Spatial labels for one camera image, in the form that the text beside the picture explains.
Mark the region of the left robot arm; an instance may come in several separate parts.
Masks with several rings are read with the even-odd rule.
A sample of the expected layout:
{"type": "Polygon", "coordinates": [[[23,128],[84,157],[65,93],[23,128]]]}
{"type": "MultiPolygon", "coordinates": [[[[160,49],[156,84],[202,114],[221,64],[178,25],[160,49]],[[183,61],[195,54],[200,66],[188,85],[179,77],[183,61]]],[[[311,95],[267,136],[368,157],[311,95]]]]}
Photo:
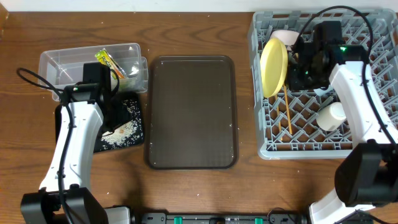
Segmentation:
{"type": "Polygon", "coordinates": [[[91,163],[96,140],[130,122],[127,108],[116,98],[108,66],[83,66],[82,81],[55,88],[41,79],[42,88],[60,99],[57,144],[38,192],[24,194],[21,213],[26,223],[131,223],[126,206],[103,208],[90,192],[91,163]]]}

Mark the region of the small pale green cup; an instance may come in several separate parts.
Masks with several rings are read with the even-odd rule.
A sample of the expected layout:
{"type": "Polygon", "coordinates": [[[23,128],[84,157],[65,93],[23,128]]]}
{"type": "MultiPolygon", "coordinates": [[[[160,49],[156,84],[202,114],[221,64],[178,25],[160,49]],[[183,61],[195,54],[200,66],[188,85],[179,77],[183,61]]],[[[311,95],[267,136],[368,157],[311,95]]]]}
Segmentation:
{"type": "Polygon", "coordinates": [[[318,126],[324,131],[336,130],[345,120],[346,115],[340,102],[332,103],[323,108],[316,118],[318,126]]]}

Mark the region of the rice waste pile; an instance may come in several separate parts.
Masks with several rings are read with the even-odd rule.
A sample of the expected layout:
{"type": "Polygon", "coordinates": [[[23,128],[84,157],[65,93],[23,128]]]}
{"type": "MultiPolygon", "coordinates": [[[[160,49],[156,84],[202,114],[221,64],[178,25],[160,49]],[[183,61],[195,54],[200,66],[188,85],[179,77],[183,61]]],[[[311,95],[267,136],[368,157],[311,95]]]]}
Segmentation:
{"type": "Polygon", "coordinates": [[[130,113],[132,120],[120,126],[113,133],[105,133],[96,142],[95,152],[122,149],[140,145],[144,142],[144,126],[140,103],[137,99],[124,100],[123,105],[130,113]]]}

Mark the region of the yellow plate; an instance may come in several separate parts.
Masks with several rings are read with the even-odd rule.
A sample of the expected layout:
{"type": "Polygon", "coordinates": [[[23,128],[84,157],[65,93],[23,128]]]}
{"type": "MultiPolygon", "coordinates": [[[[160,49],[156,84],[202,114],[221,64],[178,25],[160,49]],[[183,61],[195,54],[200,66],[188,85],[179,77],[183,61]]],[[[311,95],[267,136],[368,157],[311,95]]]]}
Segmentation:
{"type": "Polygon", "coordinates": [[[285,82],[288,67],[288,53],[284,43],[270,39],[264,46],[260,58],[262,90],[264,98],[276,95],[285,82]]]}

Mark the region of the green snack wrapper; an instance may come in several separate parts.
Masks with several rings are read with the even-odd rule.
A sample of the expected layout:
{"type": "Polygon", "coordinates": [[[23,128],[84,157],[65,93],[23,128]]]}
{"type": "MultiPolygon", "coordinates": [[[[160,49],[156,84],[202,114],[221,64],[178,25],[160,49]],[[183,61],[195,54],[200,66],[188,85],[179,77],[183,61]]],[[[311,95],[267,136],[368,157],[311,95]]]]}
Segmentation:
{"type": "Polygon", "coordinates": [[[119,66],[119,64],[112,58],[106,49],[101,49],[95,54],[95,58],[101,64],[108,66],[111,69],[111,76],[114,80],[126,78],[126,72],[119,66]]]}

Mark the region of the wooden chopstick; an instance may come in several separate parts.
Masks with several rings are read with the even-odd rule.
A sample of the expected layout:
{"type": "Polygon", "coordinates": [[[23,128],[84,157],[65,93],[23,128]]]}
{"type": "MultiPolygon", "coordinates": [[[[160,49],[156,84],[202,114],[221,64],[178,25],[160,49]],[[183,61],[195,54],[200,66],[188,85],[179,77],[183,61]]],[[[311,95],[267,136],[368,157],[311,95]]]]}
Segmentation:
{"type": "MultiPolygon", "coordinates": [[[[279,97],[277,95],[275,95],[274,98],[275,98],[275,103],[276,103],[276,106],[277,106],[276,110],[277,110],[277,118],[278,118],[279,115],[280,115],[280,110],[279,110],[280,102],[279,102],[279,97]]],[[[282,126],[281,126],[281,122],[280,121],[278,122],[278,130],[279,130],[279,133],[282,131],[282,126]]]]}
{"type": "Polygon", "coordinates": [[[289,109],[289,99],[287,94],[287,87],[283,84],[283,91],[284,91],[284,100],[285,100],[285,107],[286,107],[286,115],[287,115],[287,122],[289,128],[289,134],[292,135],[292,124],[290,120],[290,109],[289,109]]]}

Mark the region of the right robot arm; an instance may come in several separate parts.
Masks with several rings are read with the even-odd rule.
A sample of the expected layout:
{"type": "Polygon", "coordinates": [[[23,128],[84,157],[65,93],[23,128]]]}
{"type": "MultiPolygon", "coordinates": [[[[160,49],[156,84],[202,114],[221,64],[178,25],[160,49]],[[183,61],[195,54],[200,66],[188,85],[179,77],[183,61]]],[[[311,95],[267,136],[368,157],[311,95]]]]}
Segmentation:
{"type": "Polygon", "coordinates": [[[309,207],[312,223],[341,223],[353,215],[397,201],[397,128],[376,91],[371,48],[346,45],[339,21],[313,28],[313,40],[298,38],[287,83],[291,90],[332,86],[343,106],[353,150],[335,172],[335,188],[309,207]]]}

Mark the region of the pink white bowl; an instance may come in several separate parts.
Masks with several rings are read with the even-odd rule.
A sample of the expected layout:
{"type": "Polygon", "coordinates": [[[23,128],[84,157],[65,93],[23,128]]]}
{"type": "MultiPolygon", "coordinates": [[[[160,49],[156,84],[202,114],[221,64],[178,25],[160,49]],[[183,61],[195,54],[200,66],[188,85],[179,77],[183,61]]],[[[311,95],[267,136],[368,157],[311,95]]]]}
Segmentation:
{"type": "Polygon", "coordinates": [[[275,30],[271,34],[271,39],[279,39],[284,43],[288,51],[292,50],[292,46],[296,43],[299,33],[292,30],[275,30]]]}

